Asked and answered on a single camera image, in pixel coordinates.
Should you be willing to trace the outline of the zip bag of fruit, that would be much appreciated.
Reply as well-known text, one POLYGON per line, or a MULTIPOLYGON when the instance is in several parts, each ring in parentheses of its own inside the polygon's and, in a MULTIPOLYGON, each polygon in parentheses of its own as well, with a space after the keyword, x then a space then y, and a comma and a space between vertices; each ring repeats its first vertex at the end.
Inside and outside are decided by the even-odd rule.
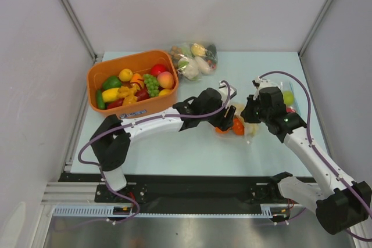
POLYGON ((234 119, 239 118, 243 125, 245 126, 245 135, 244 136, 235 135, 233 132, 233 128, 230 128, 229 130, 224 132, 219 130, 218 128, 214 128, 214 134, 217 135, 219 138, 223 139, 233 138, 241 139, 249 145, 250 143, 252 143, 253 138, 258 134, 260 126, 259 124, 250 124, 244 122, 244 119, 240 116, 240 114, 243 111, 245 105, 237 102, 232 102, 231 104, 236 107, 234 119))

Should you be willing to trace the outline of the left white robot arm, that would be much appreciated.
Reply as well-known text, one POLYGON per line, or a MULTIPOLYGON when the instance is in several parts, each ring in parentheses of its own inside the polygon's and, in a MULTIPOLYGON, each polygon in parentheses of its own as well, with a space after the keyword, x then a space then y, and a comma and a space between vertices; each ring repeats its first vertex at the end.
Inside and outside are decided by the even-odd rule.
POLYGON ((120 202, 128 195, 122 165, 132 143, 160 132, 195 128, 202 122, 226 131, 233 126, 236 108, 228 104, 236 94, 234 87, 221 85, 218 89, 207 88, 197 97, 192 96, 146 117, 123 120, 115 115, 106 117, 91 137, 90 146, 103 179, 109 185, 109 197, 120 202))

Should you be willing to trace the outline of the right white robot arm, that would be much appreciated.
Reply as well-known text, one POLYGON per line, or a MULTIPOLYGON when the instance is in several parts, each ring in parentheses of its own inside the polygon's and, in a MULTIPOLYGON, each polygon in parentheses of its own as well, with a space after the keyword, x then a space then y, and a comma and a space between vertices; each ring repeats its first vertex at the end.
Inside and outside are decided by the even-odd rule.
POLYGON ((314 213, 332 235, 368 219, 371 188, 364 181, 356 182, 317 147, 300 115, 287 112, 278 87, 262 88, 249 95, 241 117, 247 123, 264 123, 271 134, 296 154, 317 183, 313 187, 289 173, 279 174, 278 182, 268 187, 272 201, 287 198, 298 202, 314 213))

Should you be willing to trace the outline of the green fake cucumber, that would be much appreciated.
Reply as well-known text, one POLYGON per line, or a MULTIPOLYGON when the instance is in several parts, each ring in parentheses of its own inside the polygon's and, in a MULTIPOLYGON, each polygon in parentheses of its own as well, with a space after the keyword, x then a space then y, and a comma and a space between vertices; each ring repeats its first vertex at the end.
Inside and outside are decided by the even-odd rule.
POLYGON ((103 95, 102 95, 102 91, 100 89, 98 89, 96 91, 96 106, 99 110, 105 110, 106 106, 105 106, 105 102, 103 100, 103 95))

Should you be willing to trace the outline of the fake orange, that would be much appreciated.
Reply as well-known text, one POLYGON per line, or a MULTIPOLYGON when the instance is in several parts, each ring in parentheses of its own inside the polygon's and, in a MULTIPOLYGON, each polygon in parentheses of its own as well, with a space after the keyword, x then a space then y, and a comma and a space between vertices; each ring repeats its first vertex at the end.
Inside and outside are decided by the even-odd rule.
POLYGON ((243 123, 241 122, 241 120, 239 118, 235 118, 233 120, 232 130, 233 130, 235 135, 238 135, 238 136, 244 136, 245 135, 245 126, 243 125, 243 123))

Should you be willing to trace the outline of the red fake apple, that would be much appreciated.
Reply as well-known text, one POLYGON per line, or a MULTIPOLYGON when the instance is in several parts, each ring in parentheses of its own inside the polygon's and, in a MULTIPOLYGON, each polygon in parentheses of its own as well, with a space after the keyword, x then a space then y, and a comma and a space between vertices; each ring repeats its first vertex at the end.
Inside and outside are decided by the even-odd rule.
POLYGON ((156 64, 154 65, 151 70, 150 70, 150 74, 154 77, 157 77, 159 74, 163 73, 163 72, 166 72, 168 71, 167 67, 165 65, 162 65, 162 64, 156 64))

